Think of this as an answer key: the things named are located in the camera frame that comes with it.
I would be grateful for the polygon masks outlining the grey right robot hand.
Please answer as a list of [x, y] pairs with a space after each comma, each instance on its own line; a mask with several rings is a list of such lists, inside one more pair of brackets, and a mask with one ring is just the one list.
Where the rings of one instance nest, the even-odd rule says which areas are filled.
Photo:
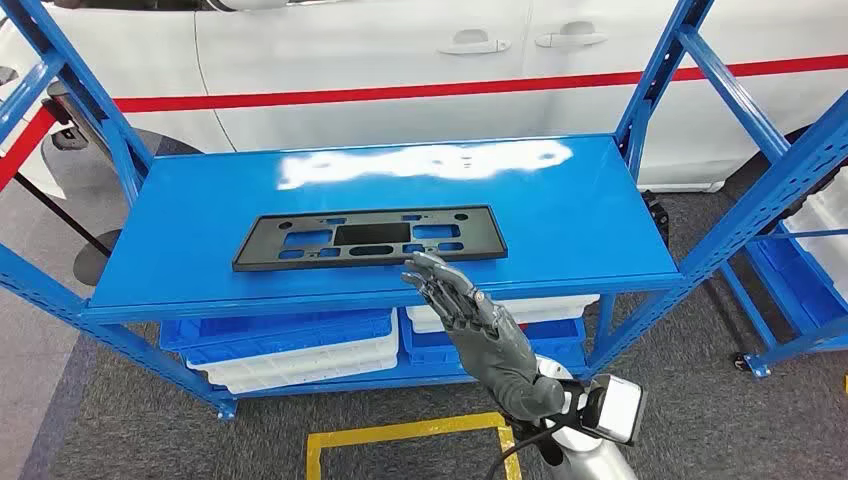
[[405, 266], [401, 279], [436, 312], [463, 368], [507, 414], [537, 421], [562, 411], [563, 387], [539, 374], [528, 338], [505, 307], [438, 256], [415, 252]]

